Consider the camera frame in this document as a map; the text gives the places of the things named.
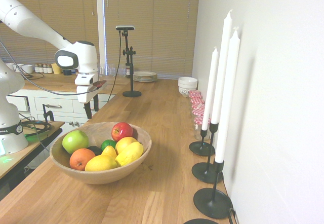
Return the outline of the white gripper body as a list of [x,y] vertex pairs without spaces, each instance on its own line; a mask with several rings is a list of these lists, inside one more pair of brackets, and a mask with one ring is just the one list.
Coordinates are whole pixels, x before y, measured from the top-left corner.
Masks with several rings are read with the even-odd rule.
[[98,94],[99,89],[96,86],[77,86],[77,99],[80,103],[88,103],[95,95]]

